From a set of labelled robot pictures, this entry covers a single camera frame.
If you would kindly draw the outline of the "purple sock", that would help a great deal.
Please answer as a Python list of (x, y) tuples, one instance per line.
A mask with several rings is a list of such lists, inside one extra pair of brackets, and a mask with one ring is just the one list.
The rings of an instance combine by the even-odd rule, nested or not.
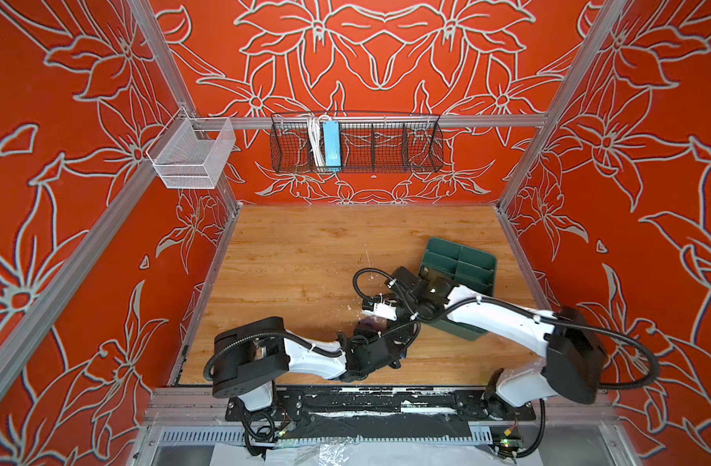
[(375, 316), (364, 316), (358, 321), (359, 327), (369, 328), (372, 330), (381, 330), (382, 323)]

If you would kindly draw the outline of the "green divided tray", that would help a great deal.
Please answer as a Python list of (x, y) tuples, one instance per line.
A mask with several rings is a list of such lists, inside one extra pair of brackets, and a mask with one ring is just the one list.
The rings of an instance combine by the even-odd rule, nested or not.
[(440, 274), (473, 291), (493, 296), (497, 258), (490, 252), (438, 237), (430, 238), (419, 266), (419, 277)]

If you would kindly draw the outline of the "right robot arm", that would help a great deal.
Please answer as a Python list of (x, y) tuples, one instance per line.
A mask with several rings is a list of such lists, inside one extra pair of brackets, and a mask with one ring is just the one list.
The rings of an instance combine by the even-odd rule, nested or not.
[[(386, 279), (386, 286), (396, 296), (400, 320), (429, 324), (445, 318), (498, 335), (534, 354), (528, 364), (518, 369), (500, 368), (491, 376), (483, 405), (493, 417), (502, 417), (530, 401), (555, 396), (590, 405), (602, 389), (644, 388), (660, 374), (657, 357), (645, 345), (615, 330), (588, 324), (575, 309), (560, 313), (534, 310), (474, 291), (443, 276), (427, 280), (404, 267)], [(631, 382), (603, 382), (609, 358), (601, 342), (604, 337), (635, 349), (646, 359), (646, 373)]]

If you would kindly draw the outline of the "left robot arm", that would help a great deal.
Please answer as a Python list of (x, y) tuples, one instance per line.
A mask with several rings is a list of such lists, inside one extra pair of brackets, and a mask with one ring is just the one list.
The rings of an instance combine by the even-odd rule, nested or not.
[(264, 410), (273, 404), (275, 380), (288, 373), (354, 383), (386, 367), (400, 368), (420, 331), (417, 322), (378, 327), (361, 320), (351, 336), (340, 332), (324, 342), (301, 337), (272, 316), (217, 335), (203, 378), (215, 398), (238, 398), (253, 412)]

